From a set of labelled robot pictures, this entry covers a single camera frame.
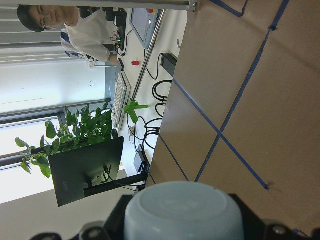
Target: person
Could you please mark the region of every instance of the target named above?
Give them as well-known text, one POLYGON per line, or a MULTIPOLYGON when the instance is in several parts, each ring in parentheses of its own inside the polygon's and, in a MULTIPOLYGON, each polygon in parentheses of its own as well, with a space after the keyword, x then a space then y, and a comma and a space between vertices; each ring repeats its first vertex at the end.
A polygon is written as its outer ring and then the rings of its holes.
POLYGON ((100 62, 117 65, 117 54, 111 53, 106 46, 114 45, 112 37, 118 28, 112 21, 106 21, 102 9, 97 8, 82 18, 76 6, 19 5, 17 15, 33 32, 54 30, 64 24, 74 48, 100 62))

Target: white keyboard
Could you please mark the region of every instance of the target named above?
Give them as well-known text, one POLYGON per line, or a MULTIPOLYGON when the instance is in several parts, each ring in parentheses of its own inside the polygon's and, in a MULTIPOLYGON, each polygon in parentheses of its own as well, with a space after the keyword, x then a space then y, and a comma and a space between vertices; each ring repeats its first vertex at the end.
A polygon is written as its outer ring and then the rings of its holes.
POLYGON ((113 123, 113 128, 118 128, 120 125, 120 121, 123 118, 123 108, 125 105, 126 99, 128 99, 129 90, 128 86, 124 81, 123 72, 118 74, 118 79, 115 82, 115 94, 114 94, 114 101, 112 107, 112 115, 111 120, 113 123))

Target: dark hair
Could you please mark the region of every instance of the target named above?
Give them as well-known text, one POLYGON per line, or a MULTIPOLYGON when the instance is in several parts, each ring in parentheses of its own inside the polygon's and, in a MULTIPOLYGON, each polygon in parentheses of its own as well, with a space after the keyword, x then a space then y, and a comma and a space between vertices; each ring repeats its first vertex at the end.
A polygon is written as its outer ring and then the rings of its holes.
POLYGON ((20 22, 29 30, 33 32, 43 32, 45 29, 37 25, 35 20, 30 16, 30 8, 33 5, 19 5, 16 13, 20 22))

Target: green object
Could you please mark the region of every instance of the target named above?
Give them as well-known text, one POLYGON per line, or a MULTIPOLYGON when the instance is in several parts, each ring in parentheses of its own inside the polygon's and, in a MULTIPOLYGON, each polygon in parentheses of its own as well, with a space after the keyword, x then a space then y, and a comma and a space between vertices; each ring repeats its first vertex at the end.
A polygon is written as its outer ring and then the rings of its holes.
POLYGON ((135 109, 147 109, 148 107, 148 105, 139 105, 139 103, 136 100, 130 99, 129 104, 124 107, 124 112, 126 114, 129 114, 132 122, 136 124, 139 119, 137 117, 135 109))
POLYGON ((38 166, 42 174, 49 178, 51 175, 49 156, 111 140, 112 111, 105 111, 107 107, 108 102, 104 104, 102 109, 98 108, 95 111, 90 111, 89 105, 86 105, 81 110, 81 122, 79 122, 80 113, 78 110, 71 114, 65 108, 67 123, 56 129, 51 121, 46 121, 46 131, 40 139, 40 148, 29 146, 17 137, 15 143, 21 148, 26 147, 26 151, 21 153, 23 156, 21 167, 31 174, 30 165, 38 166), (53 143, 49 143, 45 137, 55 140, 53 143))

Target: eyeglasses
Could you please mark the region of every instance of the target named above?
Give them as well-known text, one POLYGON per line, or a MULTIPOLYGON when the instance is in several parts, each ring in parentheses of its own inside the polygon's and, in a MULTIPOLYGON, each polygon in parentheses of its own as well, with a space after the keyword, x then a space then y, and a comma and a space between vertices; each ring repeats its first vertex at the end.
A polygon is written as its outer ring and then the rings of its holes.
POLYGON ((40 25, 41 25, 41 27, 42 28, 44 28, 45 30, 47 30, 48 29, 48 27, 47 27, 47 19, 46 19, 46 17, 45 17, 45 15, 46 15, 46 13, 45 13, 45 8, 44 8, 44 6, 39 6, 39 12, 40 12, 40 14, 41 15, 43 15, 43 19, 42 19, 42 23, 40 23, 40 25))

